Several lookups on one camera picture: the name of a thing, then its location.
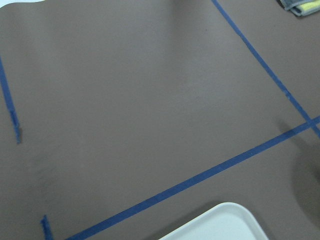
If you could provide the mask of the white bear tray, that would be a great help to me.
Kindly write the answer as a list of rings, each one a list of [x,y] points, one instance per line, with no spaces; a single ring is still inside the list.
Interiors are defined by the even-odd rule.
[[[162,237],[163,240],[267,240],[244,206],[223,202]]]

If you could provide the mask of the grey folded cloth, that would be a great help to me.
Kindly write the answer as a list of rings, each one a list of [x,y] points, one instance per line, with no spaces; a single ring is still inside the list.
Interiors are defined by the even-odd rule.
[[[320,0],[279,0],[286,11],[305,17],[320,10]]]

